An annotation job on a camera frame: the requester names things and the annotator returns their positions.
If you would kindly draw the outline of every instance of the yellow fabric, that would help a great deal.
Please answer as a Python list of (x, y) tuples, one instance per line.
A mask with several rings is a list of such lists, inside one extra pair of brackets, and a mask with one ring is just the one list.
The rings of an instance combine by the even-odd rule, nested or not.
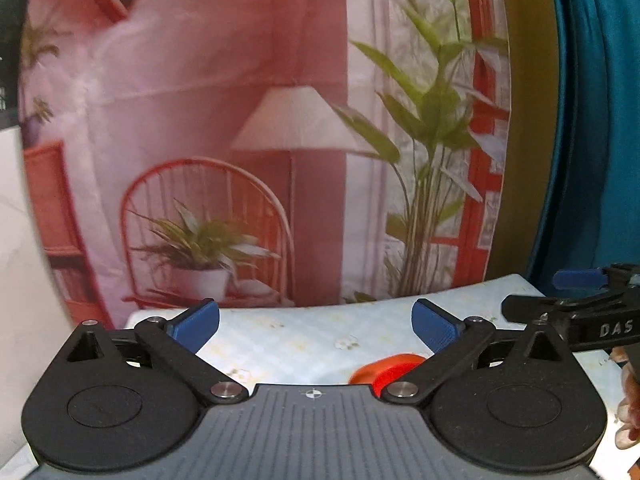
[(511, 124), (502, 206), (486, 278), (524, 273), (549, 179), (558, 111), (554, 0), (504, 0), (510, 38)]

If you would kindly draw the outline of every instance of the human hand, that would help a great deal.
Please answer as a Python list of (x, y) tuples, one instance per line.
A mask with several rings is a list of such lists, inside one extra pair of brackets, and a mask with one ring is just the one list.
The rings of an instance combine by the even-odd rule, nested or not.
[(626, 362), (622, 368), (622, 391), (625, 398), (618, 405), (616, 413), (623, 425), (616, 431), (616, 447), (628, 449), (640, 441), (640, 384), (622, 347), (613, 349), (611, 359), (617, 363)]

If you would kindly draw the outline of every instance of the crosshair logo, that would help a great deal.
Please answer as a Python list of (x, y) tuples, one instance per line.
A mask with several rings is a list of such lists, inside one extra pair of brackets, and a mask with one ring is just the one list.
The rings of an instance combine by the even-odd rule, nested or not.
[(319, 399), (320, 397), (322, 397), (324, 395), (324, 393), (322, 393), (320, 390), (316, 390), (315, 388), (313, 390), (309, 390), (308, 392), (305, 392), (305, 397), (308, 397), (309, 399)]

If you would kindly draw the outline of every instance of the white flower pot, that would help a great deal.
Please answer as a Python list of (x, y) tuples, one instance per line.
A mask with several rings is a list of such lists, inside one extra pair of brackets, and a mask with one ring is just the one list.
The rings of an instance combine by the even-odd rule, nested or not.
[(174, 269), (174, 286), (182, 296), (190, 300), (212, 298), (221, 301), (225, 299), (229, 277), (226, 269)]

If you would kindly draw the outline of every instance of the teal fabric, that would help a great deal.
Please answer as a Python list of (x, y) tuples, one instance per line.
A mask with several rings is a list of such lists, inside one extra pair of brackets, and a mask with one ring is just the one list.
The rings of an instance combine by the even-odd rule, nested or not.
[(552, 173), (528, 278), (640, 262), (640, 0), (555, 0)]

